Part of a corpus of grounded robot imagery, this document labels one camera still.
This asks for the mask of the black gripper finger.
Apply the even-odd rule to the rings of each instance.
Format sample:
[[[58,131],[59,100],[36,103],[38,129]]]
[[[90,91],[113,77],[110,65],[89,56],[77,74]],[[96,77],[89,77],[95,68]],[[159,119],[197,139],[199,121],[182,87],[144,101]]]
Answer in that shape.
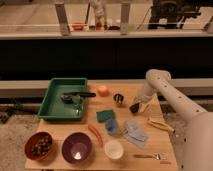
[[[135,104],[133,104],[133,105],[131,105],[129,107],[129,110],[130,110],[130,112],[132,114],[135,114],[135,113],[137,113],[139,111],[139,108],[140,108],[140,104],[139,103],[135,103]]]

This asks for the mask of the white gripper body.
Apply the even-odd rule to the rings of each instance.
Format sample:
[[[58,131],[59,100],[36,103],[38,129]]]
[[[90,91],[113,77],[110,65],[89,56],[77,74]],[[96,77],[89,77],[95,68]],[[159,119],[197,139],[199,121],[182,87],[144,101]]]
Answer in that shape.
[[[139,112],[143,113],[151,102],[156,89],[150,84],[145,83],[139,90],[137,94],[137,99],[139,100]]]

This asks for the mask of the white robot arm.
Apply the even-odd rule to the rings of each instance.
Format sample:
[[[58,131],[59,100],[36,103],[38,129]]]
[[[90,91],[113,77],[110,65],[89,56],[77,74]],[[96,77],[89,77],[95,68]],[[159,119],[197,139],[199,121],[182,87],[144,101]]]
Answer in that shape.
[[[168,71],[150,69],[145,78],[130,111],[133,114],[143,112],[153,95],[159,92],[187,122],[182,171],[213,171],[213,112],[208,112],[172,86]]]

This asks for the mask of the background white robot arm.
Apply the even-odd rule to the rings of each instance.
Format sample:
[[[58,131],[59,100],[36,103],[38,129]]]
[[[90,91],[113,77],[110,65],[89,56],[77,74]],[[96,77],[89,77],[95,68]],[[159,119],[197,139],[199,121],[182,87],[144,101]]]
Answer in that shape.
[[[106,0],[89,0],[95,16],[95,27],[97,30],[107,29]]]

